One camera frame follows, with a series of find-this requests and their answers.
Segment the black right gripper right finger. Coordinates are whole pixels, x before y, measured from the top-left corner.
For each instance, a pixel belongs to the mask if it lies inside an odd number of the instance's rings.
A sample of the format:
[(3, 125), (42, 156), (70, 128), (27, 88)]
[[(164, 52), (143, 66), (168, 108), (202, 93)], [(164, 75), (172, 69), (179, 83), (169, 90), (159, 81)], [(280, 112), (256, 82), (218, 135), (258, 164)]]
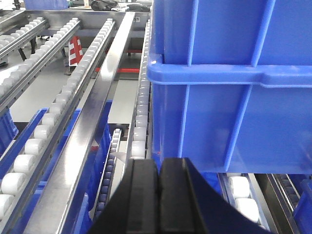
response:
[(266, 234), (223, 199), (188, 158), (164, 159), (159, 174), (162, 234)]

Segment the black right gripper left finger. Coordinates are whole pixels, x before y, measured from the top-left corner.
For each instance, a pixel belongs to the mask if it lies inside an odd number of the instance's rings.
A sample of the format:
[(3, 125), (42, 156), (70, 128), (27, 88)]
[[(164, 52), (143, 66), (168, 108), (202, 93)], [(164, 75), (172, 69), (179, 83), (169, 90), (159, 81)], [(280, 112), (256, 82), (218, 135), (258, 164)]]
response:
[(89, 233), (155, 234), (156, 232), (156, 165), (152, 159), (130, 159), (122, 181)]

